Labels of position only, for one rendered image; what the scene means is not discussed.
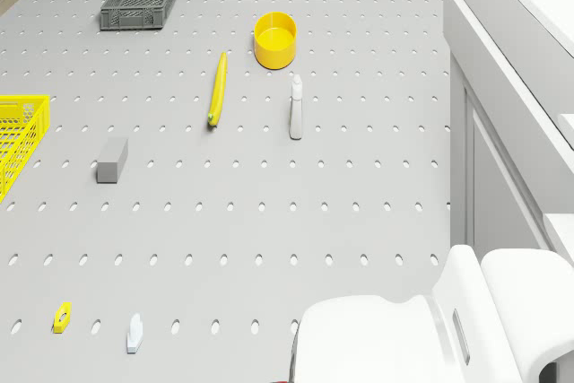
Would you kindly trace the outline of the white cabinet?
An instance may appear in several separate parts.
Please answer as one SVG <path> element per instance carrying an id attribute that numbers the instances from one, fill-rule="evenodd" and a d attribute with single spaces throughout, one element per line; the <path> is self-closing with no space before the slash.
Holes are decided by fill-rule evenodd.
<path id="1" fill-rule="evenodd" d="M 450 238 L 574 264 L 574 0 L 444 0 Z"/>

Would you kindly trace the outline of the small white bottle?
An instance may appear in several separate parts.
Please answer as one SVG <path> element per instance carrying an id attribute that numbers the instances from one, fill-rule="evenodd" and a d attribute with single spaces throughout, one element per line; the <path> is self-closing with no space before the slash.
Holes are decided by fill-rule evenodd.
<path id="1" fill-rule="evenodd" d="M 298 74 L 293 76 L 291 83 L 290 138 L 302 138 L 302 80 Z"/>

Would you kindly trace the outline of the grey cube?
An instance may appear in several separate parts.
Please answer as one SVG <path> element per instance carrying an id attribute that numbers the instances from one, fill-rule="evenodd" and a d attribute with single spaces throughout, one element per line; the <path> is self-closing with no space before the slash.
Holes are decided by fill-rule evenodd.
<path id="1" fill-rule="evenodd" d="M 128 155 L 128 139 L 111 137 L 97 159 L 97 182 L 117 183 Z"/>

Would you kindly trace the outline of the yellow nut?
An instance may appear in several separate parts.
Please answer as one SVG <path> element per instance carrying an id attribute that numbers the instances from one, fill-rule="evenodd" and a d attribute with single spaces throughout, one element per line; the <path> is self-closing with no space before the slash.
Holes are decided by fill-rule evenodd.
<path id="1" fill-rule="evenodd" d="M 71 303 L 63 302 L 57 309 L 54 317 L 53 332 L 55 334 L 62 334 L 67 328 L 71 318 Z"/>

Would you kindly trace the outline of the yellow basket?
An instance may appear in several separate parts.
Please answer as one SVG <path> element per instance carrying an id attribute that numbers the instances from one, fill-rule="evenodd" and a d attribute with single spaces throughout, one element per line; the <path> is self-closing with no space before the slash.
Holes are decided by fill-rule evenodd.
<path id="1" fill-rule="evenodd" d="M 0 203 L 49 128 L 48 95 L 0 95 Z"/>

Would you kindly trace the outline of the banana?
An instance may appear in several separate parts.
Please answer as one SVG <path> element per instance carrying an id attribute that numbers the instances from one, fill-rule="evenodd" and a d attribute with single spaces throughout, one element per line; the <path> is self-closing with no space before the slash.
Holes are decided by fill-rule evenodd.
<path id="1" fill-rule="evenodd" d="M 226 84 L 227 64 L 227 54 L 222 52 L 214 79 L 212 100 L 208 112 L 209 126 L 217 126 L 221 117 Z"/>

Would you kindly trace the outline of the yellow bowl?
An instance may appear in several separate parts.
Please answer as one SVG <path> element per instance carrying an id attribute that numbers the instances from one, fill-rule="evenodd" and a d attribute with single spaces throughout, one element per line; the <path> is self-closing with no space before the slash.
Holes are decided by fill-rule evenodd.
<path id="1" fill-rule="evenodd" d="M 287 13 L 270 12 L 261 16 L 254 29 L 257 61 L 267 69 L 281 69 L 296 53 L 297 27 Z"/>

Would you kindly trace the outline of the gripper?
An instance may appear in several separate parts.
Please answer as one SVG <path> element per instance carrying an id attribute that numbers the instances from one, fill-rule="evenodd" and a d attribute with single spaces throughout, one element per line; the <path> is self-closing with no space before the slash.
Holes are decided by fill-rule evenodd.
<path id="1" fill-rule="evenodd" d="M 294 336 L 292 348 L 291 348 L 291 363 L 290 363 L 290 374 L 289 383 L 294 383 L 295 380 L 295 370 L 296 370 L 296 359 L 297 359 L 297 347 L 298 347 L 298 336 Z"/>

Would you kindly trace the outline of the bolt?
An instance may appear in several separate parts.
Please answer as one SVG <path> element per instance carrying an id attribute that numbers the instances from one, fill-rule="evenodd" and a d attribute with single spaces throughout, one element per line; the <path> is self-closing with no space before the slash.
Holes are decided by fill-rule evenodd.
<path id="1" fill-rule="evenodd" d="M 135 313 L 129 323 L 126 336 L 126 351 L 128 354 L 137 353 L 144 336 L 144 324 L 139 313 Z"/>

